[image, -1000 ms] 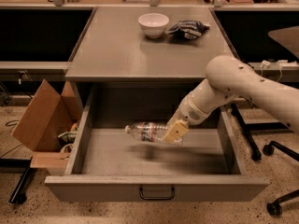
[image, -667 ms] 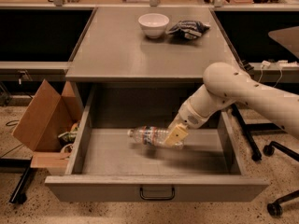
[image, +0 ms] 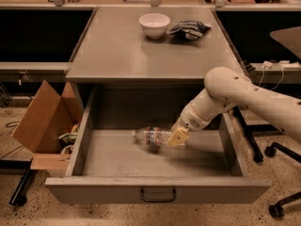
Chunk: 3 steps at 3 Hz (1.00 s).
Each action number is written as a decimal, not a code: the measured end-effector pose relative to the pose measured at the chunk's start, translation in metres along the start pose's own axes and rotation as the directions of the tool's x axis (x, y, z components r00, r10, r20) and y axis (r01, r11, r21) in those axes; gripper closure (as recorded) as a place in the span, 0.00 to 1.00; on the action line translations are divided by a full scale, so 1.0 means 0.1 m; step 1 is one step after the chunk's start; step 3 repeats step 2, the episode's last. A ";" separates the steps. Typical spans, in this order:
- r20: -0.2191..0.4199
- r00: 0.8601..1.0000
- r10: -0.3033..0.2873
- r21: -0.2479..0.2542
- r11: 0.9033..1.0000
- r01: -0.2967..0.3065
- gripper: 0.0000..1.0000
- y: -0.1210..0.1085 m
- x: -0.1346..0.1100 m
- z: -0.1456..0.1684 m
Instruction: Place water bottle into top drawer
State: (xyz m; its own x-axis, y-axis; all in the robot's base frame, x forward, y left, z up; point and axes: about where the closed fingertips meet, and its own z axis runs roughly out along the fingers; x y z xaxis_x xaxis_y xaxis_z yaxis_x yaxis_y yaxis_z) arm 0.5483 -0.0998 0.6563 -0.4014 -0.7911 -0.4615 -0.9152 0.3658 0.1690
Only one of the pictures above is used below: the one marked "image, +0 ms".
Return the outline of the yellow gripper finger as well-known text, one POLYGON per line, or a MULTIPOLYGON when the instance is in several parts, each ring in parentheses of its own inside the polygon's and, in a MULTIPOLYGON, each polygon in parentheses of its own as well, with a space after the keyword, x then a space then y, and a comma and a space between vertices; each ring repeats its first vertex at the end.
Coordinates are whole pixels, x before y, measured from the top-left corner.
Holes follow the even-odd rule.
POLYGON ((170 147, 176 147, 183 144, 188 138, 188 129, 184 127, 177 127, 171 131, 171 135, 166 140, 166 144, 170 147))

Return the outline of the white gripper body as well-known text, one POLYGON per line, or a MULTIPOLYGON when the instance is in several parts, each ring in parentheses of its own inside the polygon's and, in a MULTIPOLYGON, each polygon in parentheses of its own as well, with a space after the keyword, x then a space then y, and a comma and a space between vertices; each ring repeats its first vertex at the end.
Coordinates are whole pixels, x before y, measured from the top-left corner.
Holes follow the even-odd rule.
POLYGON ((210 122, 202 119, 193 109, 190 104, 187 104, 182 110, 180 117, 172 125, 171 130, 183 127, 191 132, 203 130, 210 122))

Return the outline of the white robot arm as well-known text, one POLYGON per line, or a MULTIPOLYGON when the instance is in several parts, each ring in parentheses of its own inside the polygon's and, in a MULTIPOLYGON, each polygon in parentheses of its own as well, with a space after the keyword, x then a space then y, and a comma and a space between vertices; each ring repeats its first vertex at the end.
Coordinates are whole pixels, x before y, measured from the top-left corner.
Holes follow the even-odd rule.
POLYGON ((227 67, 215 67, 204 78, 204 89, 182 110, 166 144, 183 144, 191 132, 204 129, 213 118, 242 106, 278 131, 301 142, 300 100, 255 86, 246 76, 227 67))

